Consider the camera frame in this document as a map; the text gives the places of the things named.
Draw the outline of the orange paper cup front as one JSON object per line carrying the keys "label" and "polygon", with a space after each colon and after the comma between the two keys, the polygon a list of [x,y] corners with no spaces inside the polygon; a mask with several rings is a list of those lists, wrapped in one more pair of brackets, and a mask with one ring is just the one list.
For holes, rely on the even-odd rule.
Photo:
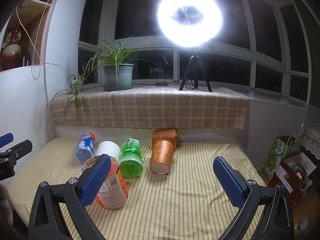
{"label": "orange paper cup front", "polygon": [[150,170],[155,174],[167,174],[170,171],[175,153],[174,144],[167,139],[159,139],[153,143]]}

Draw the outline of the orange gold cup back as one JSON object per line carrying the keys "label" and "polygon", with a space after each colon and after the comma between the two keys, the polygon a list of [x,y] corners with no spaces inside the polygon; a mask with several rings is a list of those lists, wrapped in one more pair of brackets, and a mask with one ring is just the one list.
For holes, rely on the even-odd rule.
{"label": "orange gold cup back", "polygon": [[157,130],[152,133],[151,141],[154,144],[157,140],[168,140],[173,143],[175,148],[177,147],[177,130],[174,129],[163,129]]}

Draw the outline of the green tea bottle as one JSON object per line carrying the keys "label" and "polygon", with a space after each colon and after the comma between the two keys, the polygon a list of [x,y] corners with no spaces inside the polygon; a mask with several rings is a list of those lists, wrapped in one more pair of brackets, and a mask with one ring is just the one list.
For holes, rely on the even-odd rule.
{"label": "green tea bottle", "polygon": [[133,179],[142,174],[143,160],[139,140],[128,138],[123,143],[120,151],[119,167],[125,178]]}

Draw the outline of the plaid beige cloth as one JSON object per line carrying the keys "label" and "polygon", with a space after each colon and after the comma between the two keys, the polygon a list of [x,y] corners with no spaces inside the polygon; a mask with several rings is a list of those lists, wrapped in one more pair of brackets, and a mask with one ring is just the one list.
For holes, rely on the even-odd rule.
{"label": "plaid beige cloth", "polygon": [[86,91],[77,99],[56,96],[49,116],[57,126],[129,129],[243,129],[248,98],[228,88],[178,90],[136,87],[114,92]]}

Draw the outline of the red cardboard box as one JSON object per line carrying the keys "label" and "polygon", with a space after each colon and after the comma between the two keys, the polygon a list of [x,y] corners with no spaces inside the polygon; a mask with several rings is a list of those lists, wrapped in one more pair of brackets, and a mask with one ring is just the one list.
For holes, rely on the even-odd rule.
{"label": "red cardboard box", "polygon": [[300,152],[280,162],[268,186],[283,184],[290,207],[294,210],[308,194],[318,174],[319,160]]}

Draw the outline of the dark small bottle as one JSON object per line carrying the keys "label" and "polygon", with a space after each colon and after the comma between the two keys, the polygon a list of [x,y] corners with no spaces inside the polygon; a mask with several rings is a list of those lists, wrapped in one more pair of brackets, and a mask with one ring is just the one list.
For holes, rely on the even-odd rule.
{"label": "dark small bottle", "polygon": [[25,67],[25,66],[29,66],[30,65],[30,53],[27,50],[25,53],[22,54],[21,57],[21,66]]}

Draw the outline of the blue orange label bottle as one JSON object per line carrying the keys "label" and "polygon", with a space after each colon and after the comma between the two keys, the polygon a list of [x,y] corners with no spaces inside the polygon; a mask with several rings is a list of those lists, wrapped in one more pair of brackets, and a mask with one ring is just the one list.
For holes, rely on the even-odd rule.
{"label": "blue orange label bottle", "polygon": [[94,156],[94,143],[95,136],[92,132],[85,132],[81,135],[81,139],[75,149],[75,156],[81,163]]}

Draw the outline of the striped yellow bed sheet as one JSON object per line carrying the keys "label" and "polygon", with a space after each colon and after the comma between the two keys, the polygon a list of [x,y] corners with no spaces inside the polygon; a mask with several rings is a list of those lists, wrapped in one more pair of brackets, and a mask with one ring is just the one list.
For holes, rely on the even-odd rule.
{"label": "striped yellow bed sheet", "polygon": [[[50,141],[17,172],[8,192],[15,211],[29,222],[33,199],[42,181],[65,183],[81,175],[75,157],[78,141]],[[213,172],[213,160],[224,157],[232,168],[259,185],[264,181],[241,148],[229,141],[182,143],[170,172],[151,172],[151,144],[141,144],[143,173],[128,179],[129,197],[119,210],[98,203],[87,212],[106,239],[218,239],[237,213]]]}

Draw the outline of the green potted spider plant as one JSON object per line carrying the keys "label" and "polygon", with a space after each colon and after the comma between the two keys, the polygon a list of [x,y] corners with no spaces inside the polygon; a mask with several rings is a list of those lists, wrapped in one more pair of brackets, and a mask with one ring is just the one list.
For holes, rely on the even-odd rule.
{"label": "green potted spider plant", "polygon": [[136,54],[143,48],[126,48],[125,43],[130,39],[128,37],[123,42],[114,44],[104,41],[104,44],[98,46],[98,51],[82,65],[82,74],[75,77],[74,83],[68,83],[68,87],[57,92],[65,93],[67,101],[74,102],[76,108],[80,106],[79,94],[82,86],[88,77],[94,73],[97,74],[101,67],[110,67],[116,74],[116,81],[120,81],[120,66],[133,61],[131,55]]}

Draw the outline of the white plastic cup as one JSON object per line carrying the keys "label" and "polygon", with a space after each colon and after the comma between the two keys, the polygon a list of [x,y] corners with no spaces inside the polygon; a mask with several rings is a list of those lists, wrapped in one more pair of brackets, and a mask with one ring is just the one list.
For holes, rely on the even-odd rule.
{"label": "white plastic cup", "polygon": [[109,155],[118,161],[120,158],[120,148],[115,142],[102,141],[95,151],[95,156],[100,156],[102,154]]}

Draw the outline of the red white ceramic vase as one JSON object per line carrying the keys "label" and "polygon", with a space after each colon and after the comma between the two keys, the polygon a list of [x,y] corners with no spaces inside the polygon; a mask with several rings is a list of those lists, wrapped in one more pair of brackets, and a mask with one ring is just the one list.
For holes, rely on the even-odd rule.
{"label": "red white ceramic vase", "polygon": [[12,25],[6,38],[7,45],[1,51],[1,67],[3,70],[9,70],[20,66],[22,26],[20,24]]}

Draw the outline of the orange label cup bottle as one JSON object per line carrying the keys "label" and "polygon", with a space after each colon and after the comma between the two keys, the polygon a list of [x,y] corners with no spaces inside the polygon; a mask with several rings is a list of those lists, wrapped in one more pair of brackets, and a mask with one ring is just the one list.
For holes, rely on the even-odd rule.
{"label": "orange label cup bottle", "polygon": [[111,157],[111,169],[106,176],[95,201],[105,209],[117,210],[124,206],[129,197],[129,189],[121,174],[116,158]]}

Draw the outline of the green white paper bag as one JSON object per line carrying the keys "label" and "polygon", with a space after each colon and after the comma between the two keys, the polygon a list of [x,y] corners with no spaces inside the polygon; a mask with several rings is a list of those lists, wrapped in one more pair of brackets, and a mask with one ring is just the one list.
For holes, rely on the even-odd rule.
{"label": "green white paper bag", "polygon": [[271,180],[280,162],[284,159],[289,149],[294,145],[296,137],[294,135],[286,135],[276,137],[272,150],[265,163],[263,173]]}

